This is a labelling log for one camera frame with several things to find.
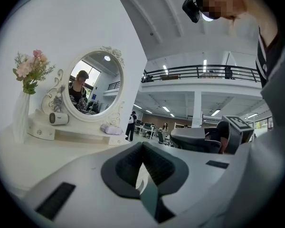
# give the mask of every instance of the black pants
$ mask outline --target black pants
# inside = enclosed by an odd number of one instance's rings
[[[126,140],[128,140],[129,134],[130,134],[130,141],[133,141],[133,134],[134,134],[135,124],[128,124],[127,131],[125,132],[125,135],[127,135]]]

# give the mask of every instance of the pillar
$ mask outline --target pillar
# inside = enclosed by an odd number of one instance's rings
[[[201,91],[195,91],[192,127],[201,127],[201,125],[202,125]]]

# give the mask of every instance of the brown wall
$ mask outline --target brown wall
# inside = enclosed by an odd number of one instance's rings
[[[169,128],[169,132],[168,132],[169,134],[174,129],[175,123],[182,124],[182,125],[188,125],[188,126],[192,125],[192,121],[168,118],[168,117],[163,117],[163,116],[155,116],[151,114],[143,114],[142,122],[155,124],[156,128],[160,128],[160,127],[162,128],[164,123],[167,123],[168,128]],[[202,124],[202,127],[213,127],[213,126],[215,125],[207,124],[207,123]]]

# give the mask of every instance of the white vase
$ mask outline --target white vase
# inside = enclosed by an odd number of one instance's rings
[[[13,114],[13,132],[15,142],[24,143],[28,129],[30,95],[20,92]]]

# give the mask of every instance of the mirror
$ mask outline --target mirror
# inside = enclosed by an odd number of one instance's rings
[[[113,104],[120,85],[118,60],[105,51],[96,51],[74,66],[68,82],[68,93],[78,111],[95,115]]]

